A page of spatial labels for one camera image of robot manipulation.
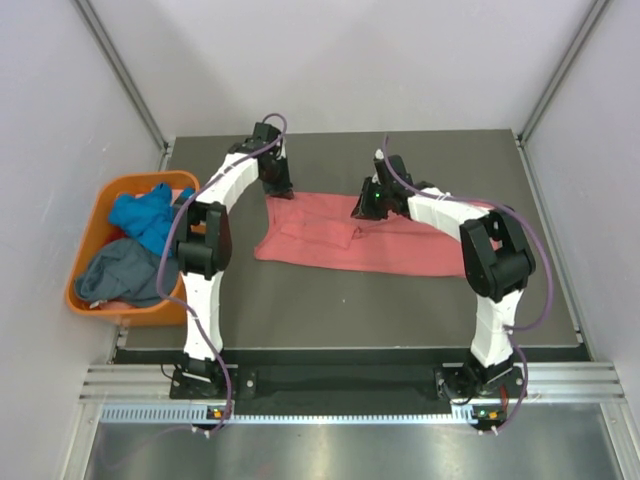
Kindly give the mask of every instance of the white wall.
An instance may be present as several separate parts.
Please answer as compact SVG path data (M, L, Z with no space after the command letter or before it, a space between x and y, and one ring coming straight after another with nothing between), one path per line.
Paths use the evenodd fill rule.
M519 130L591 0L93 0L167 136Z
M640 422L640 3L612 2L530 152L596 349Z
M0 6L0 476L51 479L112 338L63 303L95 194L159 152L69 1Z

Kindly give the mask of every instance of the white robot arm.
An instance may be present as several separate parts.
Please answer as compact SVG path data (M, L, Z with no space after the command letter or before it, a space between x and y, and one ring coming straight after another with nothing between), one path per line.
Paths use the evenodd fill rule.
M423 189L425 193L434 195L440 200L419 195L410 197L409 218L415 222L426 223L460 242L460 225L468 220L486 217L489 209L469 203L443 201L446 197L435 187ZM471 353L480 364L489 368L509 359L513 353L505 328L515 323L516 308L522 290L508 293L499 302L476 293L478 306L476 310L476 334L471 342Z
M395 172L414 185L402 158L389 157ZM365 178L352 216L370 220L387 218L392 211L426 223L461 243L465 275L477 297L476 332L463 367L462 389L474 392L493 388L513 367L513 348L507 331L513 327L518 302L535 271L535 260L521 226L509 215L464 202L447 201L448 193L433 185L414 187L414 195L390 174L384 155L374 156L376 174Z
M198 314L202 328L217 351L223 347L219 324L220 286L232 251L228 213L240 195L258 179L262 180L266 194L293 198L284 140L260 155L246 158L275 142L280 135L275 127L257 123L252 137L234 145L211 177L218 180L198 195L181 218L174 239L173 249L182 272L187 302ZM183 201L178 201L174 208L180 208ZM204 232L198 228L201 223L205 224ZM187 312L184 352L195 361L191 362L194 365L214 360L190 312Z

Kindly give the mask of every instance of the orange plastic bin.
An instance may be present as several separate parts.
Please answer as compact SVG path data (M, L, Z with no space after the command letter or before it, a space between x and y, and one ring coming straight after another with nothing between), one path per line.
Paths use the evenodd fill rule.
M89 305L80 300L73 290L74 278L86 270L89 261L98 250L105 246L110 239L114 238L119 231L117 227L114 227L107 221L115 199L123 193L129 193L131 195L148 193L161 182L168 183L172 189L192 187L198 190L200 188L198 180L192 174L174 170L125 175L124 177L116 178L102 189L91 212L89 223L85 229L84 237L82 238L82 243L80 244L76 260L73 264L69 282L67 283L66 300L72 311L80 315L100 318L119 325L135 327L181 325L187 321L184 308L167 300L163 300L157 305L147 308L123 310L89 309ZM183 300L185 299L182 276L178 276L178 282L173 289L172 295Z

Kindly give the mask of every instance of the red cloth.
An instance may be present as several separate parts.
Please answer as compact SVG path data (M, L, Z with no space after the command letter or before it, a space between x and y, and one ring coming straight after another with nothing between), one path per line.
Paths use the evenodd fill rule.
M326 193L267 197L269 231L255 257L337 270L464 276L456 240L394 214L381 221L351 218L357 200Z

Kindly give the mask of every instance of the metal floor plate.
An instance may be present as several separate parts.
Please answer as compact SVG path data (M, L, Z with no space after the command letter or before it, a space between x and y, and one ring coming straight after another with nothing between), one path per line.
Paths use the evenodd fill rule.
M242 137L178 138L169 164L205 182ZM372 173L381 133L294 134L287 137L298 191L358 195ZM416 180L459 194L500 200L542 234L533 196L508 130L394 132L390 152L401 154ZM231 212L234 253L221 289L225 348L467 347L474 333L475 295L459 278L309 268L253 258L267 230L262 187L252 185ZM517 321L529 323L544 301L544 275L535 274ZM576 335L557 289L546 324L519 336L524 345L574 346ZM183 328L130 329L127 348L182 348Z
M121 468L104 467L165 428L101 425L86 479L622 478L598 405L527 405L497 438L457 425L232 425L211 440L174 431Z

